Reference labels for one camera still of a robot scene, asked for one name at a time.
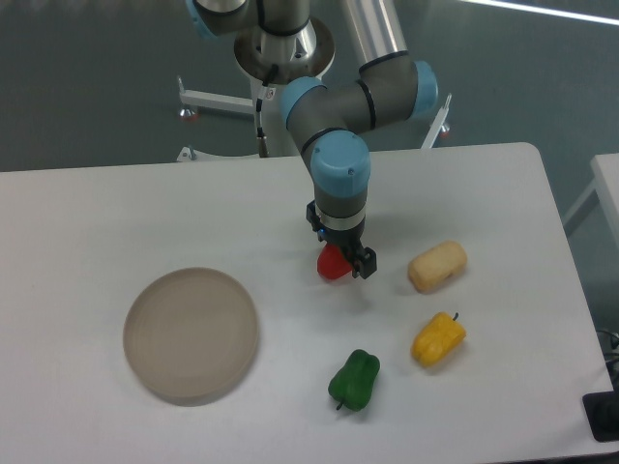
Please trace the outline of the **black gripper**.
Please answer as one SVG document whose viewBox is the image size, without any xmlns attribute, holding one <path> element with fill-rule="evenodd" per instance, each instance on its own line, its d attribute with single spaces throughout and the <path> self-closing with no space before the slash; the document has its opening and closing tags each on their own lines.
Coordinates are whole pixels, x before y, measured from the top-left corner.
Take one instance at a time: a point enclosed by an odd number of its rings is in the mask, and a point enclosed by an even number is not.
<svg viewBox="0 0 619 464">
<path fill-rule="evenodd" d="M 363 247 L 361 242 L 365 230 L 365 207 L 350 217 L 331 217 L 312 201 L 307 205 L 306 219 L 318 241 L 324 242 L 324 247 L 339 247 L 349 259 L 354 278 L 367 279 L 376 272 L 376 253 L 370 247 Z"/>
</svg>

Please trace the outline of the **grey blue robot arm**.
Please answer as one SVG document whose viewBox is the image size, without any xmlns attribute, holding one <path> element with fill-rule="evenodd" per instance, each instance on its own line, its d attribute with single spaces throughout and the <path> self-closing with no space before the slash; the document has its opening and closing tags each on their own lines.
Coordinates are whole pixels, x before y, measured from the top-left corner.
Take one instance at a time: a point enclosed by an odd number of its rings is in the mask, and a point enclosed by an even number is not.
<svg viewBox="0 0 619 464">
<path fill-rule="evenodd" d="M 203 38 L 235 34 L 236 61 L 259 83 L 255 131 L 264 138 L 262 106 L 277 87 L 282 124 L 312 179 L 306 218 L 319 241 L 336 247 L 353 276 L 377 269 L 363 246 L 369 150 L 361 135 L 431 110 L 438 85 L 428 63 L 412 60 L 391 1 L 344 1 L 344 24 L 355 40 L 358 79 L 329 88 L 320 75 L 335 57 L 330 31 L 308 1 L 189 1 Z"/>
</svg>

